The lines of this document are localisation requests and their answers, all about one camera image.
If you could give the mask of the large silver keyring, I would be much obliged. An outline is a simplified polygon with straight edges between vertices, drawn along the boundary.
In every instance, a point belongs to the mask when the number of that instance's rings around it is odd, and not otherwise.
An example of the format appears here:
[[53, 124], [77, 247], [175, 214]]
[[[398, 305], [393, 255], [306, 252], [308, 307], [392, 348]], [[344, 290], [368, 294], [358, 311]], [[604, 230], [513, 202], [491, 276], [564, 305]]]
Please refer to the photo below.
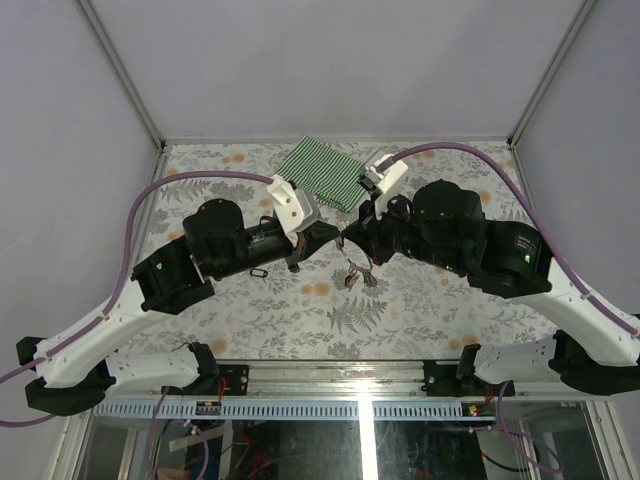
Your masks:
[[344, 286], [351, 291], [358, 283], [364, 288], [378, 287], [378, 280], [373, 273], [373, 261], [352, 241], [340, 235], [335, 241], [336, 248], [345, 260], [346, 275]]

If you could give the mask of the black tag with white label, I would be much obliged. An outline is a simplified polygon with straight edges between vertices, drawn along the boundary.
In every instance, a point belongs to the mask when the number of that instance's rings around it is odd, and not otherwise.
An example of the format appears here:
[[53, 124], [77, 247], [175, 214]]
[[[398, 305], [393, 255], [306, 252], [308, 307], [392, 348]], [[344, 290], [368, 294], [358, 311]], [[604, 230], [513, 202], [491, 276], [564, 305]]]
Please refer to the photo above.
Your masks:
[[268, 272], [267, 270], [260, 269], [260, 268], [252, 268], [252, 269], [249, 271], [249, 274], [250, 274], [252, 277], [262, 278], [262, 279], [264, 279], [264, 278], [267, 278], [267, 277], [268, 277], [269, 272]]

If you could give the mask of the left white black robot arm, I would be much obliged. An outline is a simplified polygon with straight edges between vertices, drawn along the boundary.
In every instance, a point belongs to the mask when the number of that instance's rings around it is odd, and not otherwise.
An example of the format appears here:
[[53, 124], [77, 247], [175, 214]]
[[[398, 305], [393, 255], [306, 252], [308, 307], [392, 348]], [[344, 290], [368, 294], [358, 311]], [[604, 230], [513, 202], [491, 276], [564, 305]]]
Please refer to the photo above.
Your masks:
[[133, 268], [109, 313], [96, 308], [67, 331], [17, 345], [21, 364], [38, 360], [25, 387], [30, 408], [71, 416], [106, 396], [167, 390], [215, 394], [220, 370], [205, 343], [160, 354], [121, 352], [133, 336], [177, 316], [214, 294], [213, 283], [277, 260], [296, 272], [300, 262], [336, 239], [337, 227], [314, 220], [287, 236], [278, 217], [245, 227], [240, 207], [224, 199], [204, 203], [183, 221], [184, 233]]

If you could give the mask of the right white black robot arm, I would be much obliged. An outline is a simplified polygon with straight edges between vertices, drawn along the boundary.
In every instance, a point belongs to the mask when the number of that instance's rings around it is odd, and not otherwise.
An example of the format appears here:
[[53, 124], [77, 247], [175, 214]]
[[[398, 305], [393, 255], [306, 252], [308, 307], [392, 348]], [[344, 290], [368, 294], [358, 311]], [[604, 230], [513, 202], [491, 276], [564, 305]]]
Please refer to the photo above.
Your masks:
[[382, 214], [367, 200], [343, 236], [377, 266], [401, 254], [454, 273], [485, 294], [526, 305], [557, 326], [537, 341], [465, 347], [454, 395], [521, 381], [561, 382], [598, 396], [638, 390], [639, 350], [631, 336], [605, 327], [593, 298], [561, 270], [536, 229], [486, 219], [476, 192], [438, 180], [412, 199], [393, 197]]

